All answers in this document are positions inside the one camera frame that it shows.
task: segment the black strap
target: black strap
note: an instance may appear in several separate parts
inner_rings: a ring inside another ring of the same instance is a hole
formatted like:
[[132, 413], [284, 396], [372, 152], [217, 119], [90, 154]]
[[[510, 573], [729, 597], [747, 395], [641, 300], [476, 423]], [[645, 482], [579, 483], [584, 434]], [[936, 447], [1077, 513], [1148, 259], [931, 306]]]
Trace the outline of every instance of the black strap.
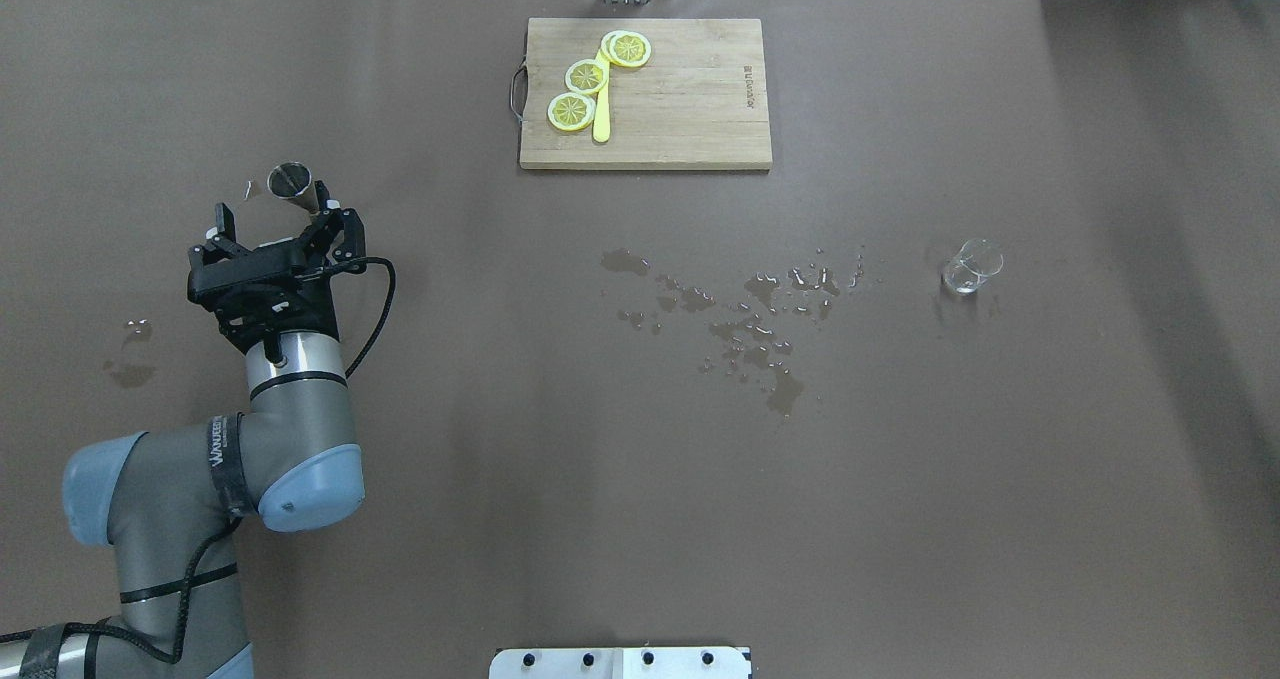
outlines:
[[[204, 587], [205, 584], [211, 584], [219, 579], [225, 579], [238, 570], [236, 564], [228, 564], [221, 569], [214, 569], [211, 571], [205, 571], [205, 574], [196, 574], [191, 578], [191, 588]], [[187, 585], [184, 579], [178, 579], [169, 582], [166, 584], [156, 584], [155, 587], [147, 587], [146, 589], [133, 589], [132, 592], [120, 592], [120, 603], [133, 603], [147, 600], [154, 600], [156, 597], [166, 597], [169, 594], [177, 594]]]
[[22, 669], [18, 679], [58, 679], [58, 655], [63, 648], [65, 624], [50, 624], [36, 629], [27, 639], [27, 651], [22, 655]]
[[253, 497], [244, 480], [244, 461], [239, 451], [239, 421], [236, 416], [214, 416], [209, 420], [209, 474], [214, 479], [223, 509], [232, 516], [253, 514]]

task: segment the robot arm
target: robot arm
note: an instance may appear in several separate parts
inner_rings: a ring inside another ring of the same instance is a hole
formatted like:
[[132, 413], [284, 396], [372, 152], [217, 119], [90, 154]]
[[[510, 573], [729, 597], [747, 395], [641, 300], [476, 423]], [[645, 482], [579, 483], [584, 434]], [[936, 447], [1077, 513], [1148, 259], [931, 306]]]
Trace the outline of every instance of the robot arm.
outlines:
[[0, 637], [0, 679], [252, 676], [230, 533], [253, 512], [276, 532], [326, 527], [365, 493], [329, 278], [385, 260], [365, 256], [356, 213], [315, 188], [307, 229], [255, 250], [218, 205], [189, 252], [188, 300], [244, 352], [251, 414], [72, 457], [64, 510], [78, 541], [115, 547], [122, 612]]

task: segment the shot glass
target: shot glass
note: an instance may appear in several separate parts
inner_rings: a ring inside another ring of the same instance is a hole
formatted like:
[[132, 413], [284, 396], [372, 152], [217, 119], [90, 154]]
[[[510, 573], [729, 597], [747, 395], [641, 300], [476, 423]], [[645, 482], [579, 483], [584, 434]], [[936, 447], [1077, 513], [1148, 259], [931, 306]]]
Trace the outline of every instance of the shot glass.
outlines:
[[991, 240], [969, 240], [942, 269], [942, 282], [961, 295], [973, 293], [1005, 268], [1005, 255]]

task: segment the cutting board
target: cutting board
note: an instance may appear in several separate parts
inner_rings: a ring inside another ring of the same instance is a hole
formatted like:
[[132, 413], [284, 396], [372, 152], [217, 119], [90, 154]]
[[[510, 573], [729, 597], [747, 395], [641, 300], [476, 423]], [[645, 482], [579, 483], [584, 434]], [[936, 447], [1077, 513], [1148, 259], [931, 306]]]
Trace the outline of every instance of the cutting board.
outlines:
[[[564, 70], [594, 59], [600, 37], [631, 29], [653, 55], [609, 69], [612, 137], [561, 132], [547, 105]], [[759, 19], [530, 19], [529, 99], [520, 127], [525, 169], [764, 169], [773, 165]]]

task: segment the yellow knife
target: yellow knife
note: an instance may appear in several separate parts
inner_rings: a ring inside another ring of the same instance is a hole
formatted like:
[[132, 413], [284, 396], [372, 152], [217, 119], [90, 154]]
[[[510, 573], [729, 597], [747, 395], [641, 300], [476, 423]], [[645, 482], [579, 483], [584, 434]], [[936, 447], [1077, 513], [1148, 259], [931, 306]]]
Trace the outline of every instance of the yellow knife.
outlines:
[[600, 87], [599, 94], [595, 95], [595, 122], [591, 124], [591, 138], [604, 143], [609, 141], [609, 58], [604, 55], [604, 50], [595, 53], [595, 60], [604, 64], [604, 85]]

